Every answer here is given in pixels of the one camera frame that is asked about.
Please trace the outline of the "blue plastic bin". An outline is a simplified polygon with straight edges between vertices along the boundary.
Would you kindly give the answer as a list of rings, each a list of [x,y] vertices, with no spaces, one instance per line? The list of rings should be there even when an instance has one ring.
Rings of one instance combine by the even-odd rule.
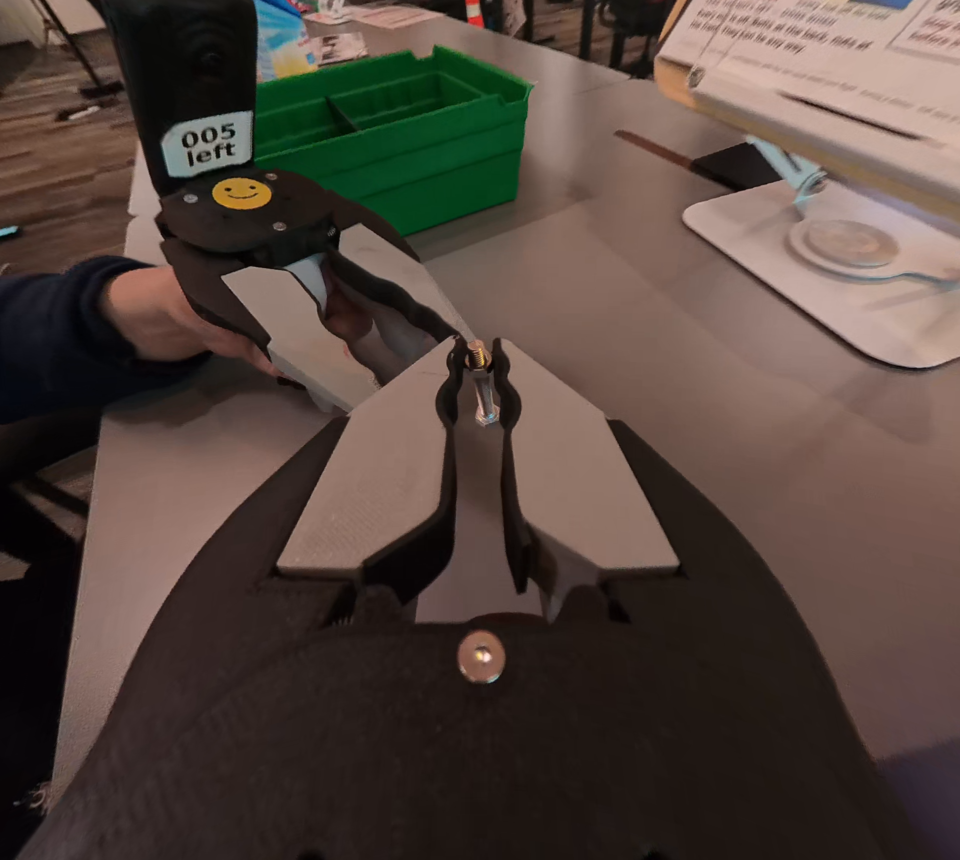
[[[959,738],[878,763],[931,856],[959,858]]]

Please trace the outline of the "loose paper sheets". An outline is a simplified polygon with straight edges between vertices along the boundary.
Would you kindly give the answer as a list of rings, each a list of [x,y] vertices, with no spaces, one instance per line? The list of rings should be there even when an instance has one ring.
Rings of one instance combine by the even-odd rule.
[[[441,16],[422,6],[398,2],[350,6],[346,13],[349,19],[367,27],[389,31],[405,29]]]

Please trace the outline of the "black flat block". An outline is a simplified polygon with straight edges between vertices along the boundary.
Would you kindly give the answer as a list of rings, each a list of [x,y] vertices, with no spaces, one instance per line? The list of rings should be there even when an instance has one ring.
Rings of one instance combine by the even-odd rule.
[[[732,192],[753,189],[782,179],[757,148],[748,142],[693,158],[689,168],[692,173]]]

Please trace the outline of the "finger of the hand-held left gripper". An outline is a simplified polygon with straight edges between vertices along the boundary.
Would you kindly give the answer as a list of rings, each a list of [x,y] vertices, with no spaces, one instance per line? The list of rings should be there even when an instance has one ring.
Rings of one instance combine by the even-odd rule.
[[[342,231],[323,260],[327,322],[385,384],[454,335],[474,330],[427,268],[367,227]]]
[[[359,360],[327,325],[330,290],[322,258],[284,267],[246,266],[222,282],[269,339],[267,355],[300,384],[320,411],[349,413],[378,393],[387,376]]]

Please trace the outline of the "person's left forearm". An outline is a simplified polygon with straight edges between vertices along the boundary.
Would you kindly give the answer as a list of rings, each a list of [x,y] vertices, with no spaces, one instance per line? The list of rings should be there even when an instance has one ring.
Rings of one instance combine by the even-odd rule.
[[[174,378],[140,360],[101,311],[102,293],[114,278],[144,269],[107,256],[62,274],[2,278],[1,422],[102,408]]]

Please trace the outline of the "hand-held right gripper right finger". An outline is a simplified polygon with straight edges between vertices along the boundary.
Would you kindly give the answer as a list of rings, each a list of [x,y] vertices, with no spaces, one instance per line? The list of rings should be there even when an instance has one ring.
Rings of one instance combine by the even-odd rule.
[[[618,441],[618,426],[512,341],[493,344],[510,577],[554,621],[570,592],[672,576],[680,559]]]

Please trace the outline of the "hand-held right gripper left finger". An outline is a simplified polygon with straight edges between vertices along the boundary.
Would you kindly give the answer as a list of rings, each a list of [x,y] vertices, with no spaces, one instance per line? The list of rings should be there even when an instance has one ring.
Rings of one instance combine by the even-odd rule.
[[[446,339],[349,414],[279,556],[280,575],[416,600],[453,549],[460,369]]]

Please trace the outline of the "silver bolt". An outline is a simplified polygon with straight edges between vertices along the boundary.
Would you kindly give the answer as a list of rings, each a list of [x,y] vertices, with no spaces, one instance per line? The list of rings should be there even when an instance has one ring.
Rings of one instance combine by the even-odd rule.
[[[466,346],[464,367],[474,384],[477,403],[475,421],[479,426],[488,428],[499,422],[499,406],[493,385],[494,358],[479,339],[468,341]]]

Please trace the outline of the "small printed booklet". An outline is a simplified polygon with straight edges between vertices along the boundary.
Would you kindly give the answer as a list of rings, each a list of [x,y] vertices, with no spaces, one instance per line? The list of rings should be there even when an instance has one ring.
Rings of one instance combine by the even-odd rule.
[[[309,45],[318,66],[351,62],[364,59],[370,54],[366,39],[359,31],[311,38]]]

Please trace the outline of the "person's left hand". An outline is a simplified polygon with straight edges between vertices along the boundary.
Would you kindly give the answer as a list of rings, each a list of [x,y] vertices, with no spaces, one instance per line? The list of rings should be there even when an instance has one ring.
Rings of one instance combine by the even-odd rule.
[[[169,266],[112,278],[102,290],[99,309],[141,360],[174,363],[212,353],[288,380],[252,340],[198,315]]]

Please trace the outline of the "black pole stand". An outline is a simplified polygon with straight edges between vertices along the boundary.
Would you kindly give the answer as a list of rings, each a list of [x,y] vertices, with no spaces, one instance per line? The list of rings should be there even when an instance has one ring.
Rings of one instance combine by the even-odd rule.
[[[42,4],[42,10],[46,14],[47,19],[53,22],[54,28],[59,32],[61,37],[66,42],[66,45],[69,51],[73,54],[75,59],[80,63],[83,70],[89,77],[91,86],[82,87],[79,92],[86,99],[91,101],[104,101],[107,98],[113,99],[117,94],[124,91],[125,86],[120,80],[107,80],[104,81],[100,75],[96,72],[87,55],[81,50],[81,48],[76,43],[73,35],[66,29],[64,23],[61,21],[57,12],[50,5],[48,0],[39,0]],[[101,0],[85,0],[89,3],[90,7],[99,14],[100,18],[105,21],[106,15],[104,14],[104,8]]]

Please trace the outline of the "green plastic bin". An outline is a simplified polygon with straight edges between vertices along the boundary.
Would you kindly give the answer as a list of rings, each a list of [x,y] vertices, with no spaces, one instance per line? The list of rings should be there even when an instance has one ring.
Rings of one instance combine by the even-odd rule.
[[[366,206],[401,235],[432,229],[516,198],[533,88],[441,45],[264,82],[255,162]]]

